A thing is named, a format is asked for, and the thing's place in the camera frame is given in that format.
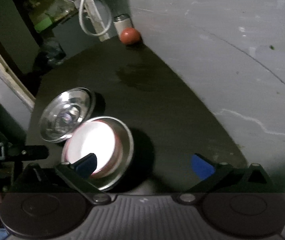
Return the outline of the green object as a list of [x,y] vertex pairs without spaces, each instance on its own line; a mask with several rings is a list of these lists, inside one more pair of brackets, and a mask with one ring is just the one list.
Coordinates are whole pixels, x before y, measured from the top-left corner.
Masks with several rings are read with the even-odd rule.
[[40,33],[40,32],[42,32],[42,31],[44,31],[45,29],[47,29],[49,26],[51,26],[52,25],[52,20],[51,20],[51,18],[50,17],[46,17],[46,18],[44,18],[43,20],[41,20],[40,22],[38,22],[35,26],[34,26],[34,28],[35,28],[35,30],[38,32],[38,33]]

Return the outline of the red tomato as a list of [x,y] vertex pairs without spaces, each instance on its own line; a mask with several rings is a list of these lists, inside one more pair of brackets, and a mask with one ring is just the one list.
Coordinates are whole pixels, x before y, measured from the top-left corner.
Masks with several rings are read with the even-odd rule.
[[120,41],[125,45],[134,44],[140,39],[141,35],[135,28],[125,28],[120,34]]

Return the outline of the steel plate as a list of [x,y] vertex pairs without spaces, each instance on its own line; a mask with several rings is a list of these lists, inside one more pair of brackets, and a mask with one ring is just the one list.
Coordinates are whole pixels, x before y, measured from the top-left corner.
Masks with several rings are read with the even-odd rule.
[[119,181],[121,176],[125,173],[125,171],[129,167],[133,156],[134,142],[130,129],[121,120],[111,116],[99,116],[96,118],[89,119],[87,121],[93,121],[93,120],[103,120],[111,124],[112,128],[115,129],[116,134],[120,137],[120,142],[123,146],[123,156],[121,158],[120,165],[112,174],[104,178],[98,178],[98,179],[91,178],[90,176],[88,179],[89,182],[92,185],[96,186],[99,190],[105,191],[111,189]]

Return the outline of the white cylindrical can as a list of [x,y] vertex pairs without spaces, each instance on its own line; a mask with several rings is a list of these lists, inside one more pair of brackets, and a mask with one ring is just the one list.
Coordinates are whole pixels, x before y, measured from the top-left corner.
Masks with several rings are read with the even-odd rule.
[[129,14],[121,14],[119,16],[116,16],[113,20],[113,24],[117,31],[118,38],[121,38],[121,33],[125,29],[133,27],[132,20]]

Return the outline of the white plate red rim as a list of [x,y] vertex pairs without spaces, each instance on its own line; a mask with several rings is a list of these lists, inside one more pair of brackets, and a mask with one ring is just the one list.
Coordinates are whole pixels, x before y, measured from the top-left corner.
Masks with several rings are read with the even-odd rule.
[[90,153],[97,157],[97,168],[91,178],[104,178],[119,167],[123,146],[108,122],[87,121],[77,128],[64,145],[62,160],[73,164]]

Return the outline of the steel bowl with sticker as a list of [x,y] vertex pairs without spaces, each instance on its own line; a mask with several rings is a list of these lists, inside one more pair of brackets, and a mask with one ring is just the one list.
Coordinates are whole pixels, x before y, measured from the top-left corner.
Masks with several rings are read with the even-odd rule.
[[40,135],[44,141],[60,143],[69,139],[74,131],[94,111],[95,93],[78,87],[54,98],[44,109],[39,120]]

